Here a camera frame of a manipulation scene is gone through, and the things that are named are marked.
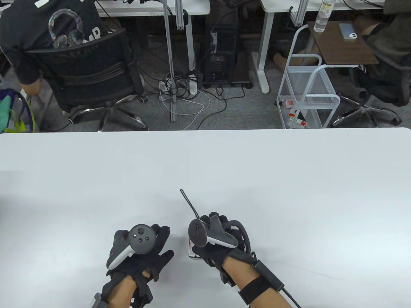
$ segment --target white cable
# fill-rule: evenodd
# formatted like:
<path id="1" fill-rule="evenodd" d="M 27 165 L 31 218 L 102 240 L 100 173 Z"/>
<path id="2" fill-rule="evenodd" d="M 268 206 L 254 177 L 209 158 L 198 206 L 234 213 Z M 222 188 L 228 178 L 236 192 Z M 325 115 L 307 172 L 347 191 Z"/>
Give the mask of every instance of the white cable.
<path id="1" fill-rule="evenodd" d="M 162 95 L 162 92 L 160 91 L 160 99 L 161 99 L 161 102 L 162 102 L 163 105 L 167 108 L 168 111 L 170 111 L 171 113 L 173 113 L 173 114 L 175 114 L 175 115 L 181 115 L 181 116 L 184 116 L 184 115 L 195 115 L 195 117 L 194 117 L 194 119 L 191 121 L 191 123 L 190 123 L 186 128 L 183 129 L 184 131 L 185 131 L 187 128 L 189 128 L 189 127 L 194 123 L 194 121 L 196 120 L 196 118 L 198 117 L 198 115 L 199 115 L 201 112 L 206 111 L 206 110 L 208 109 L 208 107 L 210 107 L 210 105 L 211 105 L 211 100 L 210 100 L 209 96 L 208 96 L 206 93 L 204 93 L 203 91 L 200 91 L 200 92 L 201 92 L 202 94 L 204 94 L 204 95 L 208 98 L 208 105 L 207 105 L 207 107 L 205 107 L 203 104 L 197 103 L 197 102 L 195 102 L 195 101 L 189 101 L 188 99 L 181 99 L 181 100 L 186 101 L 186 102 L 188 102 L 188 103 L 194 103 L 194 104 L 196 104 L 196 105 L 200 105 L 200 106 L 201 106 L 201 110 L 198 111 L 198 112 L 196 112 L 196 113 L 182 114 L 182 113 L 173 112 L 173 111 L 171 111 L 171 110 L 167 107 L 167 105 L 164 103 L 164 101 L 166 101 L 167 99 L 172 99 L 172 97 L 167 97 L 167 98 L 164 99 L 164 98 L 163 98 L 163 95 Z"/>
<path id="2" fill-rule="evenodd" d="M 199 113 L 197 113 L 197 115 L 194 117 L 194 119 L 191 121 L 191 123 L 188 124 L 188 126 L 187 126 L 185 129 L 183 129 L 184 131 L 185 131 L 187 128 L 189 128 L 189 127 L 191 126 L 191 124 L 194 123 L 194 121 L 196 120 L 196 118 L 199 116 L 200 112 L 203 112 L 203 111 L 207 110 L 207 108 L 208 108 L 208 107 L 210 106 L 210 104 L 211 104 L 211 100 L 210 100 L 209 96 L 208 96 L 206 93 L 204 93 L 203 91 L 201 91 L 201 93 L 203 93 L 203 94 L 208 98 L 208 105 L 207 105 L 207 107 L 206 107 L 204 110 L 201 110 L 201 111 L 199 111 Z"/>

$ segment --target green bag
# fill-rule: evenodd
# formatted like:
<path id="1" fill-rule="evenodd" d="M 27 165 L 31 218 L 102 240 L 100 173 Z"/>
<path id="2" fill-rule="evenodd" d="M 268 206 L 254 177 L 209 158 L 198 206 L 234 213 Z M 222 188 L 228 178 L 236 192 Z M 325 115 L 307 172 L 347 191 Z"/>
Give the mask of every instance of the green bag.
<path id="1" fill-rule="evenodd" d="M 0 90 L 0 133 L 35 133 L 36 121 L 21 93 L 7 88 Z M 24 113 L 27 114 L 28 127 L 22 120 Z"/>

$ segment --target white table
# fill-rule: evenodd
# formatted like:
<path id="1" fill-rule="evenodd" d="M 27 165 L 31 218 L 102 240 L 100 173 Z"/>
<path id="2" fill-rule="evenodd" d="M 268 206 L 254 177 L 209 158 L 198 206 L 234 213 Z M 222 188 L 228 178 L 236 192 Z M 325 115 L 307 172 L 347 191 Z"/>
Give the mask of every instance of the white table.
<path id="1" fill-rule="evenodd" d="M 270 42 L 270 35 L 272 29 L 272 23 L 275 13 L 288 12 L 290 7 L 298 9 L 300 0 L 260 0 L 264 11 L 266 12 L 264 18 L 264 27 L 261 34 L 260 51 L 252 52 L 254 70 L 260 85 L 261 92 L 267 94 L 270 91 L 268 85 L 267 76 L 264 73 L 264 66 L 266 64 L 267 50 Z M 383 5 L 384 0 L 370 0 L 373 3 Z M 360 0 L 346 0 L 347 4 L 354 9 L 377 9 L 374 6 L 368 5 Z M 308 3 L 307 11 L 318 11 L 321 6 L 322 0 L 310 0 Z M 342 0 L 337 0 L 334 5 L 334 10 L 349 10 Z"/>
<path id="2" fill-rule="evenodd" d="M 138 0 L 135 0 L 131 4 L 129 4 L 127 2 L 123 3 L 123 1 L 121 0 L 100 0 L 99 3 L 111 17 L 163 15 L 163 4 L 156 1 L 148 1 L 144 4 L 141 4 Z M 209 14 L 210 0 L 183 0 L 182 4 L 183 9 L 185 9 L 188 14 L 188 24 L 186 25 L 188 67 L 189 70 L 193 70 L 196 68 L 196 56 L 194 53 L 191 16 Z M 167 5 L 170 7 L 173 15 L 175 15 L 175 1 L 168 0 Z M 107 17 L 106 13 L 97 3 L 96 7 L 101 17 Z M 190 93 L 197 93 L 197 82 L 194 80 L 190 81 Z"/>
<path id="3" fill-rule="evenodd" d="M 410 307 L 408 129 L 0 135 L 2 308 L 87 307 L 114 232 L 171 227 L 153 308 L 244 308 L 188 258 L 194 218 L 218 211 L 304 308 Z"/>

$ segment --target phone case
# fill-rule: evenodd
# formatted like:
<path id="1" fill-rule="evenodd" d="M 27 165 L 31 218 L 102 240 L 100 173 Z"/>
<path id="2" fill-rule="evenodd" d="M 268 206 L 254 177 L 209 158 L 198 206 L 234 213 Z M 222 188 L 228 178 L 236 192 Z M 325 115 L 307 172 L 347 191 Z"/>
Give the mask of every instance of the phone case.
<path id="1" fill-rule="evenodd" d="M 193 247 L 194 247 L 194 244 L 193 244 L 192 241 L 190 241 L 190 244 L 189 244 L 189 247 L 188 247 L 188 256 L 192 259 L 195 259 L 195 260 L 199 260 L 199 259 L 201 260 L 201 257 L 199 255 L 196 255 L 193 252 Z"/>
<path id="2" fill-rule="evenodd" d="M 358 36 L 353 28 L 353 25 L 350 23 L 341 23 L 339 28 L 344 39 L 356 39 Z"/>

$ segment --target plastic bottle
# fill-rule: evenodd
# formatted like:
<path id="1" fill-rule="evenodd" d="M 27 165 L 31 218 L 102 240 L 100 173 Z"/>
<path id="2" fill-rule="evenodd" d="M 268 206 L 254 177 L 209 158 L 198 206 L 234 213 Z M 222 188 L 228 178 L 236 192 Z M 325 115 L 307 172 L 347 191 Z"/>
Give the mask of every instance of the plastic bottle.
<path id="1" fill-rule="evenodd" d="M 315 20 L 315 32 L 324 32 L 328 23 L 328 19 L 331 16 L 332 9 L 334 8 L 334 4 L 335 0 L 323 0 L 320 11 L 317 15 L 317 19 Z"/>

